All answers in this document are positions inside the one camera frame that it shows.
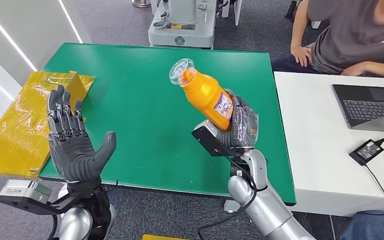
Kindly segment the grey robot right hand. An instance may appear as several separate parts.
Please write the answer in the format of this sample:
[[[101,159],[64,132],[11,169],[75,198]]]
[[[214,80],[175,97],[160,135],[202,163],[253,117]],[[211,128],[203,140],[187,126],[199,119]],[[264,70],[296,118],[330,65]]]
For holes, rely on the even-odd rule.
[[[258,139],[258,114],[242,97],[225,89],[233,103],[228,130],[217,130],[216,139],[229,148],[254,148]]]

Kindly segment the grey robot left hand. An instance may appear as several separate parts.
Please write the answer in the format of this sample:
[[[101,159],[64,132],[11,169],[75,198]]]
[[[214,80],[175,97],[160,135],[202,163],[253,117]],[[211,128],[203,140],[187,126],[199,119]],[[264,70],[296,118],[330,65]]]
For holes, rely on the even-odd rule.
[[[82,115],[82,101],[74,109],[71,94],[59,84],[49,92],[46,102],[49,127],[48,145],[53,165],[67,182],[87,182],[100,177],[117,146],[114,131],[104,134],[99,149],[94,149]]]

